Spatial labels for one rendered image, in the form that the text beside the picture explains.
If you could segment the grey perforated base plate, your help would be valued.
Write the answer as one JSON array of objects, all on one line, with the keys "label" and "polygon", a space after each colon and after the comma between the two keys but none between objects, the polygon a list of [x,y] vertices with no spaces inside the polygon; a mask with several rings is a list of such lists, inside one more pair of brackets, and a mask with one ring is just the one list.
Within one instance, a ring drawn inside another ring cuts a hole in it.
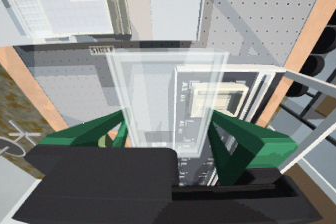
[{"label": "grey perforated base plate", "polygon": [[284,68],[317,0],[204,0],[199,41],[104,41],[13,46],[66,122],[76,126],[121,110],[105,55],[89,46],[219,48],[227,64]]}]

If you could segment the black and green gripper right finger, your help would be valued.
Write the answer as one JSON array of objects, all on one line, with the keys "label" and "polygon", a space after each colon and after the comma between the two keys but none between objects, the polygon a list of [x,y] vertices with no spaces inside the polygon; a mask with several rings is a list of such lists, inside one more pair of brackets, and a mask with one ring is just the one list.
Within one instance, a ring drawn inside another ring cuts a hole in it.
[{"label": "black and green gripper right finger", "polygon": [[[232,155],[216,123],[237,140]],[[250,168],[274,168],[298,149],[288,135],[214,110],[207,131],[220,185],[233,185]]]}]

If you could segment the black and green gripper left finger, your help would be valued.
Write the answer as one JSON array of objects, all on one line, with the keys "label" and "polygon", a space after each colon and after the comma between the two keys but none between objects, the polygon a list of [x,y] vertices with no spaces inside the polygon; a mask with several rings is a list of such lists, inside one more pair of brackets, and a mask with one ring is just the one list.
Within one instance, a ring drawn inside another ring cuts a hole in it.
[{"label": "black and green gripper left finger", "polygon": [[122,109],[112,114],[48,134],[38,144],[57,144],[82,147],[99,146],[99,139],[120,123],[121,125],[117,135],[110,146],[125,147],[128,129]]}]

